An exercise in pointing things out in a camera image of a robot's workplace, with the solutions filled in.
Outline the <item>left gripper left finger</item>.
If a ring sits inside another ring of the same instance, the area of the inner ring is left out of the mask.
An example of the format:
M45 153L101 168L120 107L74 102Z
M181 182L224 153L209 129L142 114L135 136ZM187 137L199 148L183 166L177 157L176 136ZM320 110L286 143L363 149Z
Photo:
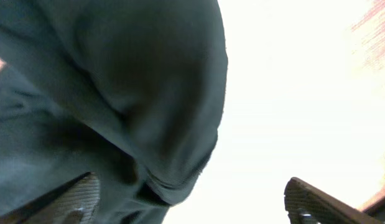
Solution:
M86 172L0 216L0 224L91 224L100 201L100 180Z

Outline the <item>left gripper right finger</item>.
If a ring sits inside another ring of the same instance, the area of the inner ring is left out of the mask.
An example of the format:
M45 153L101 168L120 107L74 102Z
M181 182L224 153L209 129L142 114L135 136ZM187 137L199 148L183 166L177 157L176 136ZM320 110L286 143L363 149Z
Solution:
M383 224L296 177L285 187L284 205L291 224Z

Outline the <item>black t-shirt with logo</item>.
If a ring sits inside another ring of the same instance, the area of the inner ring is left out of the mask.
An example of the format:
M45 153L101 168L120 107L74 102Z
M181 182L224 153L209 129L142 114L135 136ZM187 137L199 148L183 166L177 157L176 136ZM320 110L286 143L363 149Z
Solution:
M211 0L0 1L0 216L86 172L95 223L162 223L218 138Z

